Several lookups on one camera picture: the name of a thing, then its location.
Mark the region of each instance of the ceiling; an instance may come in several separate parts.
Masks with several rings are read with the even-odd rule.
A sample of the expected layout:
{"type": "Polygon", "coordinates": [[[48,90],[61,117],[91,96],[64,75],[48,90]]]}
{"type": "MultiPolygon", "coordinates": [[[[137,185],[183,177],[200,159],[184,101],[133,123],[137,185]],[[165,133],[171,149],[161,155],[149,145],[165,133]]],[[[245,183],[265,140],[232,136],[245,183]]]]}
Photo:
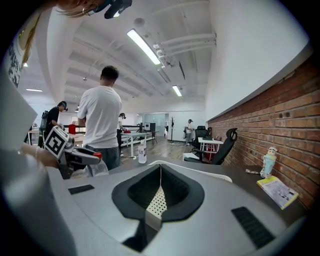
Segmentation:
{"type": "Polygon", "coordinates": [[[182,96],[204,98],[215,47],[208,0],[133,0],[119,17],[106,20],[104,13],[86,16],[74,34],[66,65],[68,103],[78,104],[84,91],[98,86],[108,65],[119,70],[114,89],[123,101],[175,96],[173,85],[182,96]],[[155,65],[127,36],[131,29],[154,53],[162,51],[164,67],[155,65]]]}
{"type": "Polygon", "coordinates": [[[36,45],[36,40],[34,40],[27,61],[28,67],[23,67],[21,71],[18,91],[32,106],[42,105],[44,108],[50,108],[56,103],[44,79],[36,45]],[[37,89],[42,92],[27,91],[26,89],[37,89]]]}

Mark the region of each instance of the brick wall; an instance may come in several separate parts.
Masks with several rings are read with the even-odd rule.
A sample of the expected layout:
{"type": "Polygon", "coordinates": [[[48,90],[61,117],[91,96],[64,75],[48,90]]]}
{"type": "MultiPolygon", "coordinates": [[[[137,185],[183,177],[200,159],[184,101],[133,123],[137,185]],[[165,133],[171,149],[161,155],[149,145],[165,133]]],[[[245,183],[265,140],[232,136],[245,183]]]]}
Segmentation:
{"type": "Polygon", "coordinates": [[[293,76],[246,103],[211,120],[212,136],[226,138],[238,128],[238,140],[224,165],[263,165],[269,147],[277,148],[272,173],[299,193],[310,208],[320,186],[320,72],[313,57],[293,76]]]}

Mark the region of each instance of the water bottle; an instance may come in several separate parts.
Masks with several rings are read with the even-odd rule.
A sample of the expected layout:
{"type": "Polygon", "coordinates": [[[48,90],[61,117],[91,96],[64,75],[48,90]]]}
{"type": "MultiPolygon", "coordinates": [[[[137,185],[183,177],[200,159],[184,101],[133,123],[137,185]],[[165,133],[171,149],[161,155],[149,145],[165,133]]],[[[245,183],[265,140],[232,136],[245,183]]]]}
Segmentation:
{"type": "Polygon", "coordinates": [[[140,140],[140,145],[138,147],[138,152],[139,152],[139,156],[138,156],[138,161],[140,164],[145,164],[147,161],[147,152],[146,152],[146,145],[144,140],[140,140]]]}

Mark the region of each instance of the perforated panel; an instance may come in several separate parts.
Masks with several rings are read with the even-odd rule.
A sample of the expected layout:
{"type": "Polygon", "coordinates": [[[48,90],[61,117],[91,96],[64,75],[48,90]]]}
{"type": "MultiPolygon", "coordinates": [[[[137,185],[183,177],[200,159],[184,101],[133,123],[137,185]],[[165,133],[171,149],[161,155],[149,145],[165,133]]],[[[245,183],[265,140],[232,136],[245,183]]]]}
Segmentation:
{"type": "Polygon", "coordinates": [[[162,213],[167,210],[165,193],[160,186],[145,211],[145,223],[156,231],[161,229],[162,213]]]}
{"type": "Polygon", "coordinates": [[[162,213],[167,209],[165,193],[162,187],[155,194],[148,208],[146,209],[149,213],[161,220],[162,213]]]}

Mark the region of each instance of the paper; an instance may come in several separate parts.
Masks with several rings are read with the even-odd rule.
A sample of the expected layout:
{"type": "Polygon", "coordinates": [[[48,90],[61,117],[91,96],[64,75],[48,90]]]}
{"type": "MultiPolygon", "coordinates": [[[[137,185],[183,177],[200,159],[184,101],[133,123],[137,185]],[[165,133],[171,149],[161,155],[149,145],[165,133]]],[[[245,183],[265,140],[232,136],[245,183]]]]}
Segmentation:
{"type": "Polygon", "coordinates": [[[258,180],[256,183],[273,199],[281,210],[289,206],[299,195],[275,176],[271,176],[270,179],[258,180]]]}

